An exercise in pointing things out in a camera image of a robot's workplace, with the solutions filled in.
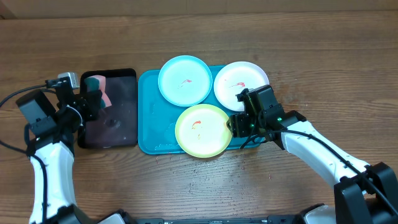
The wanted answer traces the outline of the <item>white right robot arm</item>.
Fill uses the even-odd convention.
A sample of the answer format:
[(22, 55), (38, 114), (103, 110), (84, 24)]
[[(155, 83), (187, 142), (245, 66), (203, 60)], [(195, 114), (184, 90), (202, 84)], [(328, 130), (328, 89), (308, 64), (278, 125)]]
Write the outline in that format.
[(321, 135), (297, 111), (284, 111), (271, 86), (237, 94), (242, 113), (227, 122), (233, 137), (274, 142), (311, 167), (332, 189), (334, 207), (323, 203), (296, 215), (270, 215), (266, 223), (397, 223), (397, 177), (385, 163), (370, 165)]

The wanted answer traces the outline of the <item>yellow plate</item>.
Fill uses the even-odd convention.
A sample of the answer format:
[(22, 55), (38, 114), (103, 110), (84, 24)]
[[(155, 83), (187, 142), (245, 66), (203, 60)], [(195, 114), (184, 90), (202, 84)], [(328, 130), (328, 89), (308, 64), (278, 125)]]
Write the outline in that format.
[(217, 106), (191, 106), (178, 117), (175, 138), (182, 150), (193, 157), (217, 156), (232, 140), (227, 120), (228, 115)]

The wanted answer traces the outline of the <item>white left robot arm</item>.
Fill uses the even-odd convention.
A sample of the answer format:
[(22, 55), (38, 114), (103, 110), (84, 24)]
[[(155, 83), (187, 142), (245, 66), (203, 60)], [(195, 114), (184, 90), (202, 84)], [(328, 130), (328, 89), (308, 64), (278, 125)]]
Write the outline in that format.
[(96, 119), (102, 97), (100, 90), (75, 94), (73, 91), (79, 85), (70, 77), (47, 80), (45, 87), (55, 90), (56, 107), (41, 89), (16, 101), (35, 136), (26, 150), (35, 175), (30, 223), (55, 223), (66, 217), (77, 217), (72, 177), (73, 135), (87, 121)]

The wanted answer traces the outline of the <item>pink green sponge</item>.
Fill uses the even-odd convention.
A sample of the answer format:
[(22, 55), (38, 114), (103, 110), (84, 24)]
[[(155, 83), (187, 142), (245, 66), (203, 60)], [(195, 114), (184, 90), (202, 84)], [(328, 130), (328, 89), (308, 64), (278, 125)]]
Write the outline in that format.
[(106, 94), (106, 77), (101, 75), (93, 75), (84, 79), (87, 91), (100, 90), (102, 92), (101, 96), (101, 109), (107, 108), (112, 105), (111, 100)]

